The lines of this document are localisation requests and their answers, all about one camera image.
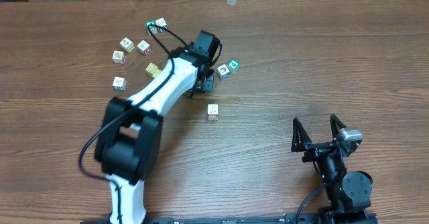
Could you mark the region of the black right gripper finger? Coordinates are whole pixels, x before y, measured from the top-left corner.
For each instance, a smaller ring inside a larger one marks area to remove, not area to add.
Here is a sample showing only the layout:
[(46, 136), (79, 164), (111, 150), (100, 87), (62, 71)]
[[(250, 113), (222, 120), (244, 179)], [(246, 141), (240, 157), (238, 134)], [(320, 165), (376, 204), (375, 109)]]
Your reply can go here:
[(330, 116), (330, 128), (331, 128), (332, 138), (336, 139), (337, 135), (339, 134), (339, 131), (343, 128), (347, 128), (347, 126), (344, 123), (342, 123), (335, 114), (332, 114)]
[(295, 117), (293, 119), (293, 137), (292, 137), (292, 152), (304, 152), (308, 149), (308, 146), (312, 144), (312, 140), (306, 133), (300, 120)]

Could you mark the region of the red edged wooden block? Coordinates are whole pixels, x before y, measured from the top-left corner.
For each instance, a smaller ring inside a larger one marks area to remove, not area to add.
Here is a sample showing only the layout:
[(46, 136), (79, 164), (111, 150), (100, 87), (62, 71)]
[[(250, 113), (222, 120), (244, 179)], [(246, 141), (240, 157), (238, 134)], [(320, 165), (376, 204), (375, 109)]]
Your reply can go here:
[(219, 106), (217, 104), (208, 104), (207, 118), (209, 121), (217, 121), (219, 119)]

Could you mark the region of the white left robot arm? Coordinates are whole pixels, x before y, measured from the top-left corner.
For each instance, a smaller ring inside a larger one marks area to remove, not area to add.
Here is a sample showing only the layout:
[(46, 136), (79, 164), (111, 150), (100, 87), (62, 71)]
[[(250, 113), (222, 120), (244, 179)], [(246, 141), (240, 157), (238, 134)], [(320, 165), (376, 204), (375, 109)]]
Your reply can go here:
[(213, 90), (211, 67), (221, 49), (214, 34), (200, 31), (195, 42), (169, 52), (166, 67), (143, 90), (109, 101), (95, 147), (111, 189), (105, 223), (145, 221), (144, 180), (158, 157), (164, 116), (184, 93)]

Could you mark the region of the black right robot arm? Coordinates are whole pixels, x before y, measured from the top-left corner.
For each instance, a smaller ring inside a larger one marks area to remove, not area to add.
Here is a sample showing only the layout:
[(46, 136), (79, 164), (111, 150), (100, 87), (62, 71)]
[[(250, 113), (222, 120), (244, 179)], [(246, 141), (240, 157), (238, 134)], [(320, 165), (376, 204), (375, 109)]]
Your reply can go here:
[(358, 213), (371, 206), (372, 177), (366, 172), (348, 172), (344, 159), (360, 146), (363, 135), (330, 116), (331, 142), (314, 144), (298, 118), (293, 119), (291, 151), (302, 152), (303, 163), (311, 162), (322, 177), (332, 215)]

